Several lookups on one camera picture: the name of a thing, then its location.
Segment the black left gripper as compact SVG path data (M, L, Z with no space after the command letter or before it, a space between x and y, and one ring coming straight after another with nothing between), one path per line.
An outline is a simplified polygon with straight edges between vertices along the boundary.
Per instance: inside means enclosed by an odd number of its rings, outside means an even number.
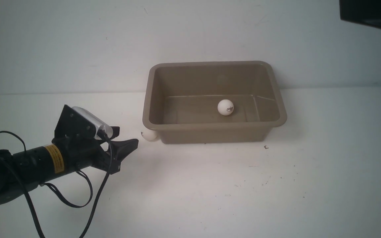
M53 144L59 149L64 170L61 174L69 174L92 166L113 175L120 171L122 161L139 146L138 139L111 141L120 135L120 127L105 126L105 142L109 149L105 151L101 144L104 141L96 139L63 137L53 139Z

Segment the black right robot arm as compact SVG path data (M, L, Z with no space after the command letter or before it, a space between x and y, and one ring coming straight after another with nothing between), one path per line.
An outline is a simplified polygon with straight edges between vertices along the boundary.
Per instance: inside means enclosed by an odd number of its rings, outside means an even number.
M340 19L381 29L381 0L340 0Z

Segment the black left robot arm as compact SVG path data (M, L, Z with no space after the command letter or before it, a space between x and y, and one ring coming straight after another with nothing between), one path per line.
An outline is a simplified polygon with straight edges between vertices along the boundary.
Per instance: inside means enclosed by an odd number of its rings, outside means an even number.
M83 169L91 166L115 174L120 171L124 158L139 146L138 139L111 141L113 148L104 151L101 147L104 142L80 134L59 135L49 145L15 154L0 149L0 205L17 199L24 190L30 192L38 186L47 186L64 204L80 208L69 202L50 181L76 172L85 178L92 197L93 187Z

